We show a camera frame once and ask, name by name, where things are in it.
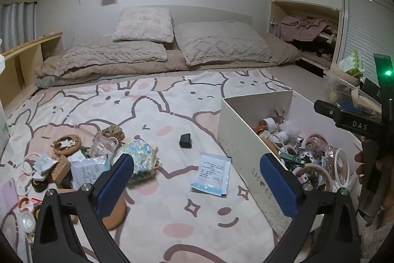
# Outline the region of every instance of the pink card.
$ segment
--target pink card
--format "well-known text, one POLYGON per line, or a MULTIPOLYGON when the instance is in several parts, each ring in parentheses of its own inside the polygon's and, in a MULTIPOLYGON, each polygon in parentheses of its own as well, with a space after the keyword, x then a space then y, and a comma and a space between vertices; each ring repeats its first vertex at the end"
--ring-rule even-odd
POLYGON ((11 212, 18 203, 18 194, 16 193, 15 180, 11 178, 0 188, 0 201, 3 202, 1 207, 5 207, 6 213, 11 212))

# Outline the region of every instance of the metal screw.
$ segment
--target metal screw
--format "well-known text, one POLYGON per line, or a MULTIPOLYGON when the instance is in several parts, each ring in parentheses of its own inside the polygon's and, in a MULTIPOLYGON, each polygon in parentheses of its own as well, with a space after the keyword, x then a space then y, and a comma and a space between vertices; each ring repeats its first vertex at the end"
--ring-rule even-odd
POLYGON ((84 192, 89 191, 91 188, 92 188, 92 184, 90 184, 90 183, 85 183, 85 184, 83 184, 83 185, 81 186, 81 189, 82 189, 84 192))
POLYGON ((341 187, 340 189, 339 189, 339 192, 342 194, 342 195, 349 195, 349 190, 347 189, 347 188, 344 188, 344 187, 341 187))
POLYGON ((48 196, 52 196, 53 194, 55 194, 55 190, 53 188, 50 188, 45 192, 45 195, 48 196))
POLYGON ((304 183, 304 184, 302 185, 302 188, 303 188, 305 191, 311 191, 311 190, 313 189, 313 186, 312 186, 312 184, 310 184, 310 183, 304 183))

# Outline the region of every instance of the cardboard box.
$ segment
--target cardboard box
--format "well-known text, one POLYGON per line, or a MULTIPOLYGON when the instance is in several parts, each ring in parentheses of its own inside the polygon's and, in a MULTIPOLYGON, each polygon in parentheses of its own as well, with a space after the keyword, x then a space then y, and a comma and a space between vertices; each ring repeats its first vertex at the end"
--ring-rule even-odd
MULTIPOLYGON (((258 125, 259 120, 271 116, 275 110, 284 111, 285 120, 295 120, 302 136, 318 133, 330 145, 342 148, 348 158, 351 173, 357 168, 354 155, 361 150, 361 143, 350 132, 337 128, 333 120, 317 114, 312 102, 292 90, 222 100, 217 140, 227 156, 232 158, 233 166, 275 233, 282 237, 292 219, 283 215, 260 172, 261 156, 271 151, 251 129, 258 125)), ((314 227, 319 226, 321 220, 322 215, 316 217, 314 227)))
POLYGON ((7 125, 7 118, 5 117, 3 105, 0 101, 0 156, 3 155, 5 146, 9 140, 9 129, 7 125))

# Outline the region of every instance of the closet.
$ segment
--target closet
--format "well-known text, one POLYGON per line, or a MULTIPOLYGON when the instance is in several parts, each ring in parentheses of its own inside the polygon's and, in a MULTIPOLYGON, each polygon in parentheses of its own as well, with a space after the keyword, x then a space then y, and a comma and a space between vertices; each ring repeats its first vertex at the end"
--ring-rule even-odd
POLYGON ((313 41, 293 40, 292 44, 302 51, 302 58, 297 65, 310 70, 317 75, 323 75, 323 71, 330 68, 332 60, 336 61, 339 52, 338 30, 342 29, 340 22, 341 11, 330 7, 292 2, 283 0, 271 1, 271 16, 269 32, 275 34, 275 26, 285 16, 301 16, 311 19, 325 19, 331 28, 323 30, 313 41))

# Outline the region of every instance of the blue gripper pad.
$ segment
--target blue gripper pad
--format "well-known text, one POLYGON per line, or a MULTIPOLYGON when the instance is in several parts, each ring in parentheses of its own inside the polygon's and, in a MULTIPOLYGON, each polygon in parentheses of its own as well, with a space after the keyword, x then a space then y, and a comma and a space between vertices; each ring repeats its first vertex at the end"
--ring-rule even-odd
POLYGON ((298 215, 298 196, 283 177, 282 171, 286 172, 272 154, 265 154, 261 157, 261 175, 267 182, 283 214, 295 219, 298 215))
POLYGON ((117 167, 97 198, 96 216, 99 220, 111 215, 112 210, 121 197, 127 182, 129 181, 131 175, 133 175, 133 172, 134 161, 133 158, 128 155, 117 167))

